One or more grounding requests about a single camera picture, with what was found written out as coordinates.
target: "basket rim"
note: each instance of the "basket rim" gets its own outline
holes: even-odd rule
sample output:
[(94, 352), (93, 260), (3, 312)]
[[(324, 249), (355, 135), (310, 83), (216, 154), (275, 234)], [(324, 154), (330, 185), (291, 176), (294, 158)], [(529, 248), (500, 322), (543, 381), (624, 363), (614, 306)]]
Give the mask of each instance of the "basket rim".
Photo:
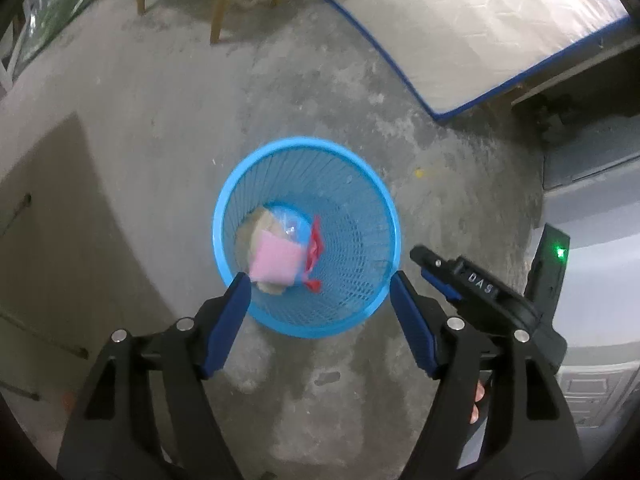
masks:
[[(372, 182), (377, 192), (380, 194), (385, 202), (386, 211), (392, 224), (392, 236), (393, 240), (393, 257), (392, 268), (389, 278), (393, 273), (398, 270), (400, 264), (400, 252), (401, 252), (401, 234), (400, 234), (400, 221), (398, 218), (398, 212), (394, 205), (393, 199), (389, 194), (382, 179), (376, 174), (376, 172), (367, 164), (363, 159), (351, 152), (347, 148), (336, 144), (330, 140), (318, 139), (317, 137), (286, 137), (284, 139), (274, 140), (265, 144), (261, 148), (258, 148), (254, 152), (250, 153), (243, 160), (238, 163), (234, 170), (226, 178), (225, 183), (222, 186), (216, 206), (213, 211), (212, 226), (211, 226), (211, 243), (213, 248), (214, 259), (218, 266), (218, 272), (222, 277), (225, 286), (229, 286), (233, 281), (233, 274), (231, 268), (226, 260), (225, 248), (222, 237), (222, 224), (226, 213), (226, 207), (229, 199), (236, 185), (242, 178), (242, 176), (258, 161), (262, 160), (266, 156), (273, 155), (273, 153), (282, 152), (291, 148), (316, 148), (329, 152), (333, 155), (340, 156), (347, 162), (353, 164), (358, 170), (360, 170), (369, 180)], [(378, 293), (369, 301), (369, 304), (355, 312), (345, 319), (340, 321), (324, 325), (321, 327), (305, 327), (299, 325), (293, 325), (279, 321), (265, 311), (257, 308), (253, 301), (249, 305), (249, 314), (258, 322), (263, 325), (286, 335), (303, 337), (303, 338), (320, 338), (331, 335), (337, 335), (340, 332), (344, 332), (359, 323), (367, 319), (373, 314), (376, 309), (382, 304), (389, 292), (389, 283), (383, 283)]]

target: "mattress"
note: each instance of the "mattress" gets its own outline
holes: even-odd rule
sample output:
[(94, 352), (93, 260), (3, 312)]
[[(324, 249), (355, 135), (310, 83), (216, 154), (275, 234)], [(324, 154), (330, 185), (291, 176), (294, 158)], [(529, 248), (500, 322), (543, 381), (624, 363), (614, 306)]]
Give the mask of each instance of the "mattress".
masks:
[(435, 118), (628, 19), (620, 0), (328, 0)]

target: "gray floor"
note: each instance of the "gray floor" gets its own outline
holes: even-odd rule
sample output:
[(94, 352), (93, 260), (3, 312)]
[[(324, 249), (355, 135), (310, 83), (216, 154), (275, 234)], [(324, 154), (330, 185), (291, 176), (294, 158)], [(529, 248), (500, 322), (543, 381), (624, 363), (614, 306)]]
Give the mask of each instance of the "gray floor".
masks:
[[(0, 203), (27, 190), (34, 201), (2, 240), (4, 308), (92, 356), (116, 328), (145, 333), (193, 314), (223, 291), (209, 239), (224, 180), (293, 134), (340, 142), (382, 176), (418, 291), (434, 294), (408, 259), (417, 243), (523, 286), (541, 157), (510, 117), (483, 107), (435, 124), (328, 4), (267, 1), (236, 0), (226, 40), (210, 46), (211, 0), (147, 0), (142, 18), (134, 0), (99, 0), (27, 67), (0, 102)], [(8, 398), (53, 460), (60, 396), (88, 363), (2, 334), (2, 377), (45, 400)], [(248, 479), (391, 479), (436, 386), (385, 302), (320, 341), (246, 319), (207, 394)]]

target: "blue gripper pad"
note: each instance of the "blue gripper pad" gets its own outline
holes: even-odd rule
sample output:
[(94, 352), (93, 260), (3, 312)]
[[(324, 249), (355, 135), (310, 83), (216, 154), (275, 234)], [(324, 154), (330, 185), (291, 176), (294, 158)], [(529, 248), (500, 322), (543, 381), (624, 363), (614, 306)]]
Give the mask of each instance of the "blue gripper pad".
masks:
[(202, 373), (209, 378), (225, 365), (236, 340), (240, 325), (251, 303), (251, 280), (244, 273), (238, 273), (223, 296), (225, 306), (217, 323), (209, 333), (207, 357), (201, 365)]
[(435, 338), (397, 272), (391, 277), (389, 296), (415, 363), (429, 377), (435, 378), (438, 370)]

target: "silver screw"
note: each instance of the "silver screw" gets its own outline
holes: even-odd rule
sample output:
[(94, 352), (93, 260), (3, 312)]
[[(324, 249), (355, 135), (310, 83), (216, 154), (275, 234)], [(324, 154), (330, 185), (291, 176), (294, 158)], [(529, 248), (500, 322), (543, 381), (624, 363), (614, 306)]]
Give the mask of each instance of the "silver screw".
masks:
[(178, 322), (175, 324), (175, 327), (180, 332), (187, 332), (187, 330), (191, 330), (193, 328), (193, 319), (191, 319), (190, 317), (183, 317), (182, 319), (178, 320)]
[(450, 317), (447, 319), (447, 326), (452, 330), (462, 330), (465, 327), (465, 322), (459, 317)]
[(127, 338), (127, 331), (123, 328), (116, 330), (113, 334), (111, 334), (111, 340), (114, 343), (122, 343)]
[(513, 333), (513, 336), (521, 343), (526, 343), (529, 340), (529, 334), (524, 330), (516, 330)]

